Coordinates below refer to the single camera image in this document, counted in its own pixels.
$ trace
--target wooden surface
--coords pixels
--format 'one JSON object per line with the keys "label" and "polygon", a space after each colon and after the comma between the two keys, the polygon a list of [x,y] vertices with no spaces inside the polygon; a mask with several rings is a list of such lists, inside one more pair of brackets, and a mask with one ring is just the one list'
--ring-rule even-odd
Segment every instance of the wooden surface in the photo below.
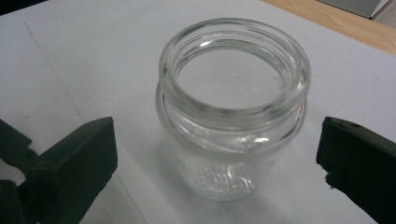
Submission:
{"label": "wooden surface", "polygon": [[262,1],[396,55],[396,29],[390,26],[364,19],[315,0]]}

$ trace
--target clear glass jar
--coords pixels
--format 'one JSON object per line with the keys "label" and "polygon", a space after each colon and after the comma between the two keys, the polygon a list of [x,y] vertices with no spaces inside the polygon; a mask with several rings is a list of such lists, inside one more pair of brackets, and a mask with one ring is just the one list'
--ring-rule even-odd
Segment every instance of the clear glass jar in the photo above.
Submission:
{"label": "clear glass jar", "polygon": [[217,202],[254,192],[299,132],[309,82],[302,48],[270,25],[216,19],[174,36],[156,106],[184,182]]}

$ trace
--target jar rim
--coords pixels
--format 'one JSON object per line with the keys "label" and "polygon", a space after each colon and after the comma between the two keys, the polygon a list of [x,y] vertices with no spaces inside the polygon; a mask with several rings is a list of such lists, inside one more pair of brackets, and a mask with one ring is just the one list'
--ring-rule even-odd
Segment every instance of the jar rim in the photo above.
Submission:
{"label": "jar rim", "polygon": [[[201,102],[188,95],[178,84],[177,76],[183,64],[213,48],[207,37],[216,34],[236,34],[248,37],[246,44],[254,44],[266,54],[285,64],[290,70],[287,88],[270,104],[248,108],[223,108]],[[187,52],[186,46],[205,46]],[[176,34],[165,46],[160,59],[160,87],[169,103],[177,106],[192,119],[210,126],[229,128],[251,125],[269,125],[290,114],[305,99],[310,82],[310,64],[302,47],[283,31],[259,22],[237,18],[221,18],[201,21]]]}

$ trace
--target dark green clamp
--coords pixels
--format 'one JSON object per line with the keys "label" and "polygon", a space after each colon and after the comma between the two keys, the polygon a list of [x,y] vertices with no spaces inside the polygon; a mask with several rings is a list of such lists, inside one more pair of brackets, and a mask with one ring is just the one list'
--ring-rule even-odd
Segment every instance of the dark green clamp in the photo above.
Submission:
{"label": "dark green clamp", "polygon": [[342,119],[326,118],[317,163],[327,183],[380,224],[396,223],[396,144]]}
{"label": "dark green clamp", "polygon": [[117,169],[113,119],[82,125],[40,156],[31,142],[0,120],[0,158],[26,178],[0,181],[0,223],[79,223]]}

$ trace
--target white surface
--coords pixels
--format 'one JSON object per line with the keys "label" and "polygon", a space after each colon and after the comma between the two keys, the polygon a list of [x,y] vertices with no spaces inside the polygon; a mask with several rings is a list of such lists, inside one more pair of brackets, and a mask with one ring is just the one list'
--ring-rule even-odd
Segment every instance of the white surface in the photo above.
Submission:
{"label": "white surface", "polygon": [[[188,25],[240,17],[293,36],[312,66],[303,129],[262,188],[205,201],[167,161],[154,107],[165,43]],[[396,58],[260,1],[54,0],[0,17],[0,118],[38,152],[83,122],[112,116],[119,168],[83,223],[375,223],[331,190],[315,162],[325,116],[396,141]],[[15,170],[0,164],[0,178]]]}

